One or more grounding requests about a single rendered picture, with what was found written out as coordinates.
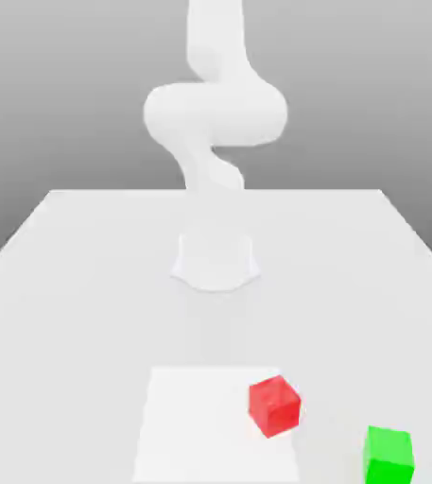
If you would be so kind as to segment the small red cube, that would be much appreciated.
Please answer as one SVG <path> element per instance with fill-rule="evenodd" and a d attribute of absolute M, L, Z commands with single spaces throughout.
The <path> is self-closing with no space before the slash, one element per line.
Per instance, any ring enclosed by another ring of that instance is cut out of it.
<path fill-rule="evenodd" d="M 281 375 L 249 386 L 249 415 L 268 439 L 297 427 L 301 409 L 300 394 Z"/>

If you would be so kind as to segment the small green cube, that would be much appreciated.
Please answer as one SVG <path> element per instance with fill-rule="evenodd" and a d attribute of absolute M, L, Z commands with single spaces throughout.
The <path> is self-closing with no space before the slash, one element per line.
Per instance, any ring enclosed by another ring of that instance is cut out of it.
<path fill-rule="evenodd" d="M 363 447 L 364 484 L 411 484 L 415 470 L 406 431 L 370 425 Z"/>

